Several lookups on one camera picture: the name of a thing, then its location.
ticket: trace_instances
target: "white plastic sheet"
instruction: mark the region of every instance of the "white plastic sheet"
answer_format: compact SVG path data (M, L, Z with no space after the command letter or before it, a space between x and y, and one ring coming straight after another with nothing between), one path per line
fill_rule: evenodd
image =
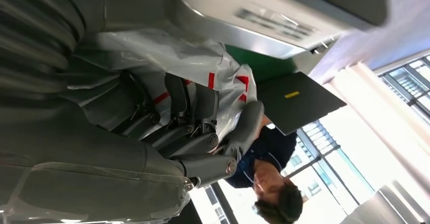
M170 119L170 98L164 86L166 72L189 81L191 100L194 83L219 91L220 139L234 128L243 105L257 99L251 68L239 65L219 43L189 44L165 31L145 29L98 34L91 46L99 53L78 51L75 56L107 70L132 71L147 86L161 114L160 125Z

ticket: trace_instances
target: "plastic wrap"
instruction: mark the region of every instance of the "plastic wrap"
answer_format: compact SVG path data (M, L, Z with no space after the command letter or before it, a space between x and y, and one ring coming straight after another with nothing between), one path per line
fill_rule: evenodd
M170 98L164 86L166 72L192 82L188 84L191 100L194 83L219 91L219 139L234 128L243 105L257 98L251 68L239 65L222 44L215 42L189 44L158 29L110 32L86 39L74 56L107 71L130 70L148 88L161 114L159 127L170 119ZM115 74L106 74L105 81L114 77Z
M186 177L64 163L0 165L0 215L14 223L166 223L189 202Z

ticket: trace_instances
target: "green panel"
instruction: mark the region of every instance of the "green panel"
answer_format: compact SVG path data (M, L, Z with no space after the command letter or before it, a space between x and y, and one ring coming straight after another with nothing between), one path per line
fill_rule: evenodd
M248 64L256 82L266 81L296 71L292 59L277 59L237 47L226 46L227 52L240 64Z

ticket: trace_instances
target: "ceiling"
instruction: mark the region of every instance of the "ceiling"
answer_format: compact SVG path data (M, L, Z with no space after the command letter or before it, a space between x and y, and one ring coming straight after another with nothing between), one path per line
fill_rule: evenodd
M430 48L430 0L388 0L388 5L390 18L384 27L345 34L310 76L323 83L361 61L375 70Z

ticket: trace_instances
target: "armrest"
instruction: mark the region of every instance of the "armrest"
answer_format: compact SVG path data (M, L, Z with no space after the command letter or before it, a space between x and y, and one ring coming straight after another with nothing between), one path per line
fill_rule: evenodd
M237 168L237 162L231 156L194 154L175 156L171 160L182 164L186 177L196 179L196 188L228 178Z
M223 139L224 156L232 156L238 162L253 144L260 129L264 106L262 102L253 101L245 105L236 128Z

